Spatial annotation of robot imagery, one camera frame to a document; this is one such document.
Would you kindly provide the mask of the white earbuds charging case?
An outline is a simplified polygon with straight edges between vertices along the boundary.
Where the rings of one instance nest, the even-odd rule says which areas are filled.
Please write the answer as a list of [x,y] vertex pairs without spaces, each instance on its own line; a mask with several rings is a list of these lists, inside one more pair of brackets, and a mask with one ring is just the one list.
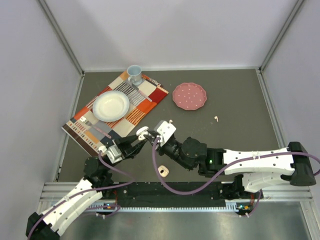
[[137,130],[136,136],[139,141],[143,141],[146,139],[146,136],[149,136],[149,127],[144,126]]

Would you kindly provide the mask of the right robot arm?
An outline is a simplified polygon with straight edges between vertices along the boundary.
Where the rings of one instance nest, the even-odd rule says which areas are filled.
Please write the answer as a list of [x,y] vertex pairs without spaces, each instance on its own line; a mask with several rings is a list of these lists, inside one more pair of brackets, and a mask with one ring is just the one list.
[[310,159],[319,159],[307,153],[299,142],[290,142],[287,147],[269,151],[235,151],[210,148],[194,138],[188,137],[183,143],[176,140],[173,133],[147,131],[139,140],[152,144],[152,162],[156,167],[156,154],[166,155],[180,166],[190,171],[198,169],[198,174],[208,178],[204,185],[190,191],[179,191],[170,187],[161,175],[162,185],[170,192],[187,196],[196,194],[209,186],[220,175],[234,175],[232,184],[223,185],[220,192],[231,198],[245,198],[263,188],[289,183],[296,187],[316,184]]

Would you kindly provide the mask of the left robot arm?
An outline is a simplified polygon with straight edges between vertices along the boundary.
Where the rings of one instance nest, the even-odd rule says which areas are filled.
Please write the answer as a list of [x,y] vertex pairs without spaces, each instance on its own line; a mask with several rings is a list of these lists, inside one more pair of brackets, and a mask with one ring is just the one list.
[[112,171],[129,176],[115,166],[122,160],[134,158],[147,140],[131,135],[113,140],[112,144],[98,148],[97,157],[89,157],[84,165],[84,177],[61,200],[42,213],[34,212],[27,221],[26,236],[29,240],[58,240],[66,229],[83,212],[102,198],[109,198],[117,188],[134,182],[115,184]]

